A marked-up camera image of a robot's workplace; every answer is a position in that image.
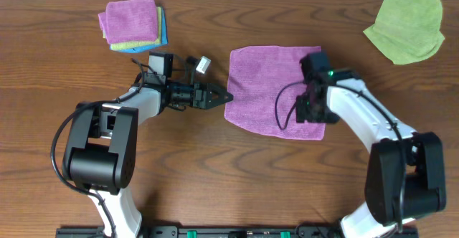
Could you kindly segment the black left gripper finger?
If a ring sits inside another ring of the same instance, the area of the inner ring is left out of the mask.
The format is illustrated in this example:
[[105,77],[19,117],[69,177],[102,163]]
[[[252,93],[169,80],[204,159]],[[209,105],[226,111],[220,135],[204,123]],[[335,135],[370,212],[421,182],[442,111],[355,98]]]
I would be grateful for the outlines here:
[[226,103],[232,102],[233,101],[233,96],[232,95],[220,95],[219,97],[212,98],[209,101],[209,107],[210,108],[215,108],[220,105],[224,105]]
[[233,98],[233,94],[220,85],[210,84],[209,90],[216,98]]

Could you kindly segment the purple microfiber cloth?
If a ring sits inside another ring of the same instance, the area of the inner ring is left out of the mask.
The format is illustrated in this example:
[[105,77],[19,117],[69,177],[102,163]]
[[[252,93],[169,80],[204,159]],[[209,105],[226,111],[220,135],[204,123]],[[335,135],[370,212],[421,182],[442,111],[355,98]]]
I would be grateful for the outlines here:
[[306,86],[300,60],[320,52],[316,47],[249,46],[231,51],[227,90],[233,101],[225,105],[224,118],[252,133],[290,140],[319,141],[323,123],[297,123],[286,116]]

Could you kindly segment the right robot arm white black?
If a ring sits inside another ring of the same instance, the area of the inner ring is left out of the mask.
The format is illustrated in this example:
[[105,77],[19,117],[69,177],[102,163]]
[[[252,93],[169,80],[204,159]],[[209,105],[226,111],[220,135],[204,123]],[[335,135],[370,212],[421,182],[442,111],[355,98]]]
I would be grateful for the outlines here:
[[351,70],[306,70],[296,98],[298,122],[343,120],[369,152],[364,203],[339,222],[341,237],[390,237],[445,209],[443,145],[386,109]]

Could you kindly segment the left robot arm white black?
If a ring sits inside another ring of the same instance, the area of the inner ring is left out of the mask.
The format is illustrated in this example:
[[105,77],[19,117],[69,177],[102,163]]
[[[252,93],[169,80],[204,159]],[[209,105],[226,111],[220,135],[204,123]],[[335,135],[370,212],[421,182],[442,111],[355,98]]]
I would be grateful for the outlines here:
[[136,164],[138,127],[166,108],[208,110],[232,101],[225,88],[197,82],[207,57],[184,60],[184,76],[173,80],[176,54],[150,52],[128,92],[113,100],[79,103],[58,128],[50,151],[59,180],[89,196],[103,219],[101,237],[137,237],[142,216],[129,183]]

